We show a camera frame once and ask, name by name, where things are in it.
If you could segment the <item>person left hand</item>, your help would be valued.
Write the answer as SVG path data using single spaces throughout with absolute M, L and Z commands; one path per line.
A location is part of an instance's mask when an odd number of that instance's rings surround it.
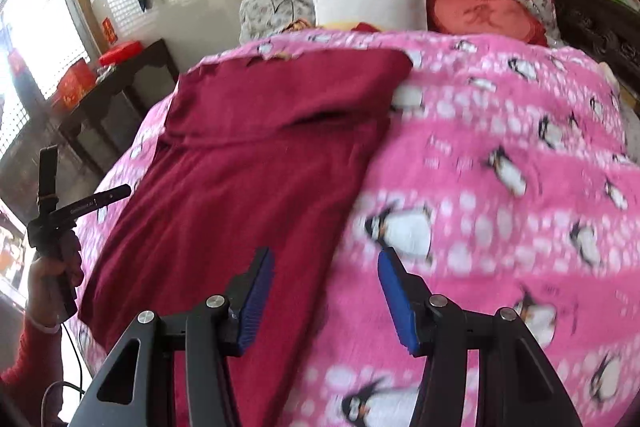
M 80 243 L 74 231 L 65 232 L 58 241 L 62 259 L 37 255 L 29 268 L 27 315 L 46 329 L 61 324 L 62 298 L 56 280 L 67 275 L 70 286 L 78 287 L 84 280 Z

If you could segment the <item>red sleeve left forearm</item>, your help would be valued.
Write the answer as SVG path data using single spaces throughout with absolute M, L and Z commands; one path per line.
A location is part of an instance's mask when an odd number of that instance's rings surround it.
M 44 394 L 62 378 L 60 326 L 42 326 L 27 315 L 15 363 L 1 374 L 1 384 L 29 425 L 40 425 Z

